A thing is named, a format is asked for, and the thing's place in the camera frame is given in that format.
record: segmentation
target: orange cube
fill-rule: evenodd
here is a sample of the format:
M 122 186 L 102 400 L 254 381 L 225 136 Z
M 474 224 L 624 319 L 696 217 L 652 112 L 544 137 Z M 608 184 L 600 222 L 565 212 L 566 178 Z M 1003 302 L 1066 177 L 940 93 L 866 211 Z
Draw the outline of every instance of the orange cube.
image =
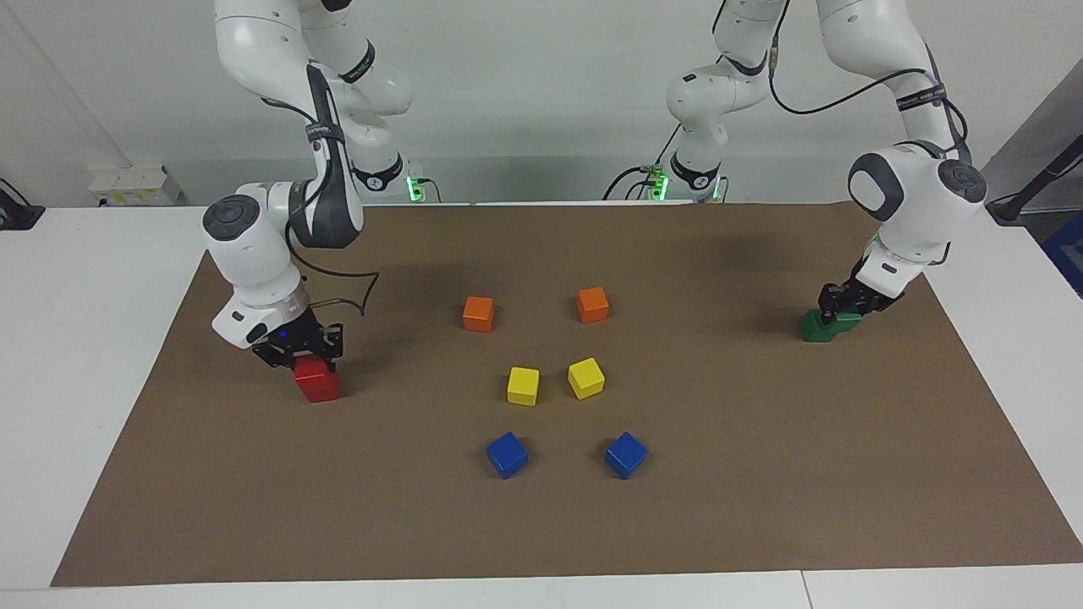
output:
M 493 332 L 496 306 L 492 298 L 471 296 L 462 309 L 462 327 L 470 332 Z
M 605 290 L 600 287 L 579 290 L 577 306 L 579 319 L 585 324 L 609 319 L 609 299 L 605 298 Z

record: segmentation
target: white table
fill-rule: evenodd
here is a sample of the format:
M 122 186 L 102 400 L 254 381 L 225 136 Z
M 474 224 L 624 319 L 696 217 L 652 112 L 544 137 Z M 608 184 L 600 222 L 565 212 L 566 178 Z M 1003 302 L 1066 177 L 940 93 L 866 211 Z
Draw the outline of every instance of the white table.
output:
M 195 273 L 201 213 L 53 209 L 0 233 L 0 607 L 1083 607 L 1079 565 L 45 589 Z M 984 215 L 928 275 L 1080 535 L 1083 301 Z

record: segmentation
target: green indicator light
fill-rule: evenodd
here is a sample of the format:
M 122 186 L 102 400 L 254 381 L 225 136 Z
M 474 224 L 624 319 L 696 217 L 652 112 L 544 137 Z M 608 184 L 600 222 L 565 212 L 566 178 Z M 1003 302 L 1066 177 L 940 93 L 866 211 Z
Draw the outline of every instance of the green indicator light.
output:
M 406 187 L 409 190 L 409 199 L 412 203 L 425 200 L 425 189 L 417 183 L 413 176 L 406 176 Z
M 666 193 L 669 191 L 669 176 L 663 173 L 661 179 L 654 182 L 654 187 L 651 190 L 651 198 L 657 202 L 663 202 L 666 199 Z

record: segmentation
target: blue cube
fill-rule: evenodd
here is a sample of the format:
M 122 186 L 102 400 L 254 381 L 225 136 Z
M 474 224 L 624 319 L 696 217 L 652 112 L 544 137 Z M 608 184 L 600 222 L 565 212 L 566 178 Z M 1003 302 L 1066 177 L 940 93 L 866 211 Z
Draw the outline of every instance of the blue cube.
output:
M 508 431 L 496 442 L 488 445 L 488 461 L 493 462 L 493 467 L 500 478 L 507 480 L 526 465 L 526 446 L 516 438 L 516 435 Z
M 647 458 L 647 449 L 635 436 L 625 431 L 605 451 L 605 463 L 616 471 L 622 480 L 627 480 Z

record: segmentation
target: red cube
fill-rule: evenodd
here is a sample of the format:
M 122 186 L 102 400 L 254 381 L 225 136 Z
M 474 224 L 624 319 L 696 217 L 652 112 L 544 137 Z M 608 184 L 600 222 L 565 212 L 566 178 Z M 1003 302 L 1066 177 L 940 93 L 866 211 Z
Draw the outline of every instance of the red cube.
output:
M 309 399 L 318 404 L 339 399 L 341 383 L 338 374 L 331 372 L 327 362 L 319 355 L 301 355 L 293 365 L 293 381 Z

